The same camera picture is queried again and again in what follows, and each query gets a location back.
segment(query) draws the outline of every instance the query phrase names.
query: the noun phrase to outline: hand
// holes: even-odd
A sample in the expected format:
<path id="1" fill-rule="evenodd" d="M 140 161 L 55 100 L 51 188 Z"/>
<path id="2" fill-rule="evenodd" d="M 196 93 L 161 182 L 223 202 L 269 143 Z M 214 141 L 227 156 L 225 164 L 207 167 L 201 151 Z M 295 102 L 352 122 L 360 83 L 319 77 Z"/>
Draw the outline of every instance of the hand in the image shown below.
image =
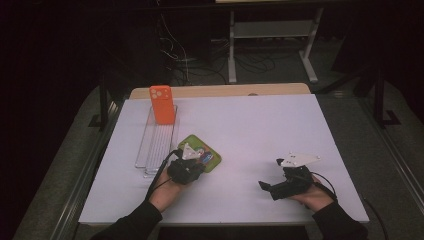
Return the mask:
<path id="1" fill-rule="evenodd" d="M 320 182 L 315 176 L 312 176 L 312 178 L 314 179 L 314 182 Z M 318 212 L 322 208 L 334 202 L 327 193 L 315 185 L 311 185 L 305 193 L 291 196 L 290 199 L 306 205 L 314 212 Z"/>
<path id="2" fill-rule="evenodd" d="M 159 187 L 157 187 L 153 191 L 152 195 L 149 198 L 149 202 L 153 204 L 159 210 L 159 212 L 162 213 L 178 198 L 180 193 L 189 185 L 182 185 L 173 182 L 168 175 L 167 169 L 165 168 L 156 183 L 156 187 Z"/>

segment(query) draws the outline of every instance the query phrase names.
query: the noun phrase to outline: gray floor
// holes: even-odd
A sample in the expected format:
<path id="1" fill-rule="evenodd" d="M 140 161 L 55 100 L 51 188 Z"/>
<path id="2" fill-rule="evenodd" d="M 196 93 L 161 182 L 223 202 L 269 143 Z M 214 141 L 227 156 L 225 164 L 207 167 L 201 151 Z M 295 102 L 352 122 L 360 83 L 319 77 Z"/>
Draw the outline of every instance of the gray floor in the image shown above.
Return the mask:
<path id="1" fill-rule="evenodd" d="M 272 54 L 265 49 L 253 55 L 237 54 L 237 84 L 304 82 L 311 90 L 318 90 L 343 76 L 330 70 L 341 44 L 339 40 L 316 41 L 311 53 L 319 79 L 316 84 L 308 82 L 297 55 L 302 42 L 286 39 L 276 44 L 282 47 Z M 190 82 L 194 85 L 224 83 L 222 76 L 225 78 L 228 73 L 225 57 L 218 58 L 208 69 L 190 68 L 190 72 L 196 74 L 189 75 Z M 358 193 L 377 210 L 390 239 L 424 239 L 424 216 L 421 199 L 417 197 L 422 190 L 415 184 L 424 184 L 421 174 L 424 126 L 409 110 L 402 95 L 386 84 L 385 108 L 393 110 L 402 124 L 382 130 L 371 117 L 372 92 L 368 97 L 357 98 L 352 94 L 355 84 L 356 81 L 351 81 L 329 94 L 317 96 L 340 154 Z M 111 124 L 102 132 L 98 127 L 89 127 L 92 117 L 99 114 L 98 94 L 98 89 L 93 90 L 81 106 L 15 239 L 88 239 L 101 229 L 77 223 L 88 193 L 88 188 L 79 185 L 91 181 L 95 166 L 89 164 L 90 159 L 98 157 L 113 127 Z M 111 115 L 111 123 L 116 115 Z M 384 239 L 377 216 L 365 201 L 364 206 L 371 219 L 365 224 L 370 239 Z M 321 239 L 316 226 L 307 226 L 307 230 L 310 239 Z"/>

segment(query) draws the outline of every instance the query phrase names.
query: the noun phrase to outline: clear plastic container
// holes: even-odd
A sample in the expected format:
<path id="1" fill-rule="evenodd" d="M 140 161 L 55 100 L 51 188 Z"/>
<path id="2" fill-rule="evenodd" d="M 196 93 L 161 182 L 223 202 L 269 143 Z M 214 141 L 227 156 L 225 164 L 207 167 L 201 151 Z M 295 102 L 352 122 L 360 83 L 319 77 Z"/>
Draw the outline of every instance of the clear plastic container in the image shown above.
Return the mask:
<path id="1" fill-rule="evenodd" d="M 144 177 L 154 177 L 168 154 L 177 148 L 178 139 L 178 108 L 174 106 L 174 124 L 160 125 L 155 121 L 153 108 L 150 108 L 146 128 L 138 152 L 135 167 L 144 171 Z"/>

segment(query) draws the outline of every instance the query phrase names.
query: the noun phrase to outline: white table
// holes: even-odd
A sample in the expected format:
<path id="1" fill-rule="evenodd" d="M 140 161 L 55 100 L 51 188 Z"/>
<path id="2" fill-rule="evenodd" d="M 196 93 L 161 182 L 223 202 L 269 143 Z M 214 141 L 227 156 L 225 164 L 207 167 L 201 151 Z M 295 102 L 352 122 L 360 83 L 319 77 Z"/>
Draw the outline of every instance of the white table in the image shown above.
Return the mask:
<path id="1" fill-rule="evenodd" d="M 174 103 L 180 118 L 178 139 L 195 134 L 223 160 L 182 194 L 160 224 L 312 223 L 309 210 L 292 200 L 273 201 L 258 184 L 284 181 L 275 159 L 289 152 L 319 155 L 322 160 L 308 168 L 332 182 L 340 205 L 353 219 L 369 221 L 315 95 L 175 98 Z M 144 199 L 152 179 L 143 178 L 134 164 L 150 106 L 148 99 L 124 103 L 81 223 L 113 223 Z"/>

